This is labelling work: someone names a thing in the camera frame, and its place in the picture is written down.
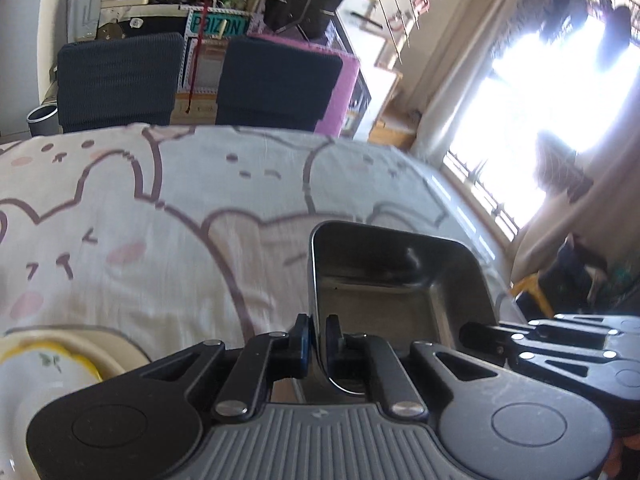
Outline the large steel rectangular tray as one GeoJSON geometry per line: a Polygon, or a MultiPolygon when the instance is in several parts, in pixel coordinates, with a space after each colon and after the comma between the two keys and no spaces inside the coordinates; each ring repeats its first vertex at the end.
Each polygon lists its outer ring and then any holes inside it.
{"type": "Polygon", "coordinates": [[[363,388],[353,374],[337,378],[331,368],[330,315],[343,333],[380,336],[400,356],[415,340],[459,350],[465,323],[498,320],[480,263],[449,238],[326,221],[310,236],[309,273],[317,359],[328,381],[350,396],[363,388]]]}

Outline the yellow rimmed ceramic bowl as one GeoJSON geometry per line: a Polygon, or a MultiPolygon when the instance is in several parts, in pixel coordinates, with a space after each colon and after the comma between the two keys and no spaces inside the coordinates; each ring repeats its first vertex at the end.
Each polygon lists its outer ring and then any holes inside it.
{"type": "Polygon", "coordinates": [[[1,337],[1,477],[35,479],[26,431],[50,402],[148,364],[119,333],[88,327],[16,330],[1,337]]]}

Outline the cartoon patterned tablecloth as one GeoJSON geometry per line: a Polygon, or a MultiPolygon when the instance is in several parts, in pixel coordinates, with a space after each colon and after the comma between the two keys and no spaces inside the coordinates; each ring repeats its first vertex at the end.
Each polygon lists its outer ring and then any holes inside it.
{"type": "Polygon", "coordinates": [[[506,288],[432,175],[369,144],[276,129],[132,124],[1,149],[1,331],[88,327],[150,359],[56,399],[26,431],[36,479],[503,479],[528,453],[491,431],[501,403],[454,379],[482,361],[427,340],[395,350],[427,408],[386,415],[317,359],[310,236],[346,221],[449,238],[506,288]],[[311,319],[307,375],[250,420],[218,392],[253,337],[311,319]]]}

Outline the right dark blue chair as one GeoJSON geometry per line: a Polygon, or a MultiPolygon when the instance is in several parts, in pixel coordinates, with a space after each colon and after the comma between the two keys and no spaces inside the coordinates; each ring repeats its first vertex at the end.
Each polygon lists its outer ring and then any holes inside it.
{"type": "Polygon", "coordinates": [[[235,38],[222,63],[216,124],[313,132],[326,114],[342,68],[336,55],[235,38]]]}

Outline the dark blue chair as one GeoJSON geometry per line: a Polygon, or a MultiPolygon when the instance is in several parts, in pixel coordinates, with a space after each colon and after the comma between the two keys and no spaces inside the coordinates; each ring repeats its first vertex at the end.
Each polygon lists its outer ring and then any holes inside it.
{"type": "Polygon", "coordinates": [[[58,121],[65,133],[167,126],[174,110],[183,39],[176,32],[66,44],[58,51],[58,121]]]}
{"type": "Polygon", "coordinates": [[[235,38],[222,63],[216,124],[313,132],[326,114],[342,68],[336,55],[235,38]]]}

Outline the left dark blue chair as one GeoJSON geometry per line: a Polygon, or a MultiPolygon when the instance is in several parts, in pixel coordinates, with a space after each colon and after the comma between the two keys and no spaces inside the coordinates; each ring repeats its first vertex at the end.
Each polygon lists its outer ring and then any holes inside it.
{"type": "Polygon", "coordinates": [[[58,121],[65,133],[167,126],[174,110],[183,39],[176,32],[66,44],[58,51],[58,121]]]}

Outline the beige window curtain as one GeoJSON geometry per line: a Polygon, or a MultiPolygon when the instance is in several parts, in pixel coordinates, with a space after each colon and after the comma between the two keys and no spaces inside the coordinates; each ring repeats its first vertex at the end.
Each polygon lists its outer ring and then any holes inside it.
{"type": "Polygon", "coordinates": [[[411,154],[439,166],[454,123],[486,76],[518,0],[436,1],[402,55],[398,110],[416,118],[411,154]]]}

